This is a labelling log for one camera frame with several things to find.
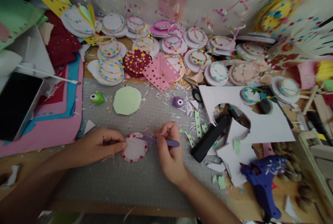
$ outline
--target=gray cutting mat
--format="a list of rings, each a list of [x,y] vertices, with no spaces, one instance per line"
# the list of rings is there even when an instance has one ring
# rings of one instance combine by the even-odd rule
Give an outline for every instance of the gray cutting mat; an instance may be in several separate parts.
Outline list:
[[[193,117],[187,116],[184,112],[173,107],[171,103],[173,94],[185,98],[186,95],[192,96],[191,91],[168,90],[167,93],[170,93],[172,97],[167,100],[164,96],[161,99],[155,97],[159,92],[155,87],[127,84],[127,86],[137,88],[141,92],[142,98],[146,98],[146,100],[141,102],[137,112],[130,116],[124,116],[116,114],[113,104],[110,102],[110,97],[112,96],[111,99],[114,100],[116,91],[122,86],[124,83],[113,87],[103,86],[94,79],[84,78],[84,127],[87,120],[90,119],[98,127],[116,129],[124,136],[132,132],[140,132],[149,136],[155,128],[161,127],[163,123],[176,121],[184,130],[190,132],[191,122],[194,122],[194,114]],[[101,105],[90,107],[92,103],[89,97],[95,92],[104,93],[108,99]],[[199,109],[201,110],[201,124],[207,124],[206,111],[203,110],[202,105]],[[191,135],[195,141],[199,140],[194,132]],[[181,133],[181,138],[185,166],[215,195],[226,202],[225,190],[220,190],[217,183],[212,183],[213,171],[207,168],[204,162],[199,164],[194,160],[190,155],[190,146],[186,141],[185,134]],[[114,159],[109,159],[103,163],[97,162],[71,170],[62,180],[55,196],[62,199],[192,210],[187,199],[163,175],[155,144],[148,148],[146,157],[136,163],[128,163],[117,154]]]

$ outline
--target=wooden stick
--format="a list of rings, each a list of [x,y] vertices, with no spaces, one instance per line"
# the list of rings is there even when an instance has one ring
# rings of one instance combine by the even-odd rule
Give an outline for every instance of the wooden stick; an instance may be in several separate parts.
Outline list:
[[[306,106],[305,106],[305,108],[304,108],[303,115],[306,115],[307,111],[309,110],[309,108],[310,108],[310,106],[311,106],[311,103],[312,103],[312,101],[313,101],[313,99],[314,99],[314,97],[315,97],[315,94],[316,94],[318,88],[319,88],[318,85],[316,85],[316,86],[313,88],[313,90],[312,90],[312,94],[310,95],[310,98],[309,98],[309,100],[308,100],[308,102],[307,102],[307,104],[306,104]]]

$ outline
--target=blue glue gun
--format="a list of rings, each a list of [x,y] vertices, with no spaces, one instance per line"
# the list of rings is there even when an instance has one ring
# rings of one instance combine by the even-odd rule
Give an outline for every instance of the blue glue gun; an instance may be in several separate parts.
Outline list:
[[[253,186],[259,205],[265,211],[266,223],[269,223],[271,218],[281,218],[281,212],[274,203],[272,182],[275,175],[284,171],[286,163],[282,156],[271,155],[252,162],[251,166],[241,168],[241,173]]]

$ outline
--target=green paper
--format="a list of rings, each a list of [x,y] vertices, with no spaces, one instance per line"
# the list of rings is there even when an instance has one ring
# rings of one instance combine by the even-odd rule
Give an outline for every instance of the green paper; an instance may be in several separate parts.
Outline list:
[[[45,9],[36,8],[23,0],[0,0],[0,22],[10,35],[6,42],[0,41],[0,50],[14,42],[43,16]]]
[[[136,88],[126,86],[118,89],[114,96],[113,108],[117,114],[131,115],[141,104],[141,93]]]
[[[220,187],[220,189],[226,188],[224,175],[219,176],[219,187]]]
[[[233,141],[233,151],[239,156],[240,155],[240,141]]]
[[[188,139],[188,141],[189,141],[191,147],[194,148],[194,142],[193,142],[193,140],[192,140],[192,136],[189,135],[189,134],[188,134],[185,130],[183,130],[182,128],[179,129],[179,132],[180,132],[180,133],[185,133],[185,134],[186,134],[187,139]]]
[[[79,10],[82,12],[82,14],[90,21],[90,22],[92,22],[92,20],[91,20],[91,16],[90,16],[90,12],[89,12],[89,10],[86,8],[86,7],[84,7],[84,6],[80,6],[79,7]]]
[[[213,183],[214,183],[214,182],[217,182],[216,175],[213,175]]]
[[[202,128],[202,130],[204,131],[204,133],[206,134],[207,131],[208,131],[208,126],[207,126],[207,124],[203,124],[203,125],[201,125],[201,128]]]
[[[199,111],[194,111],[194,119],[195,119],[195,129],[197,131],[197,137],[202,138],[201,128],[200,128],[200,114]]]

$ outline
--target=purple tool handle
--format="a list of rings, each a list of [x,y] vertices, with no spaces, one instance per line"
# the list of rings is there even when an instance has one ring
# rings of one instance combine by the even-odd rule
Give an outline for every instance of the purple tool handle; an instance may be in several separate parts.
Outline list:
[[[146,142],[157,143],[157,139],[156,138],[137,137],[137,139],[144,140]],[[167,143],[168,146],[171,146],[171,147],[179,147],[180,146],[179,142],[173,141],[173,140],[166,140],[166,143]]]

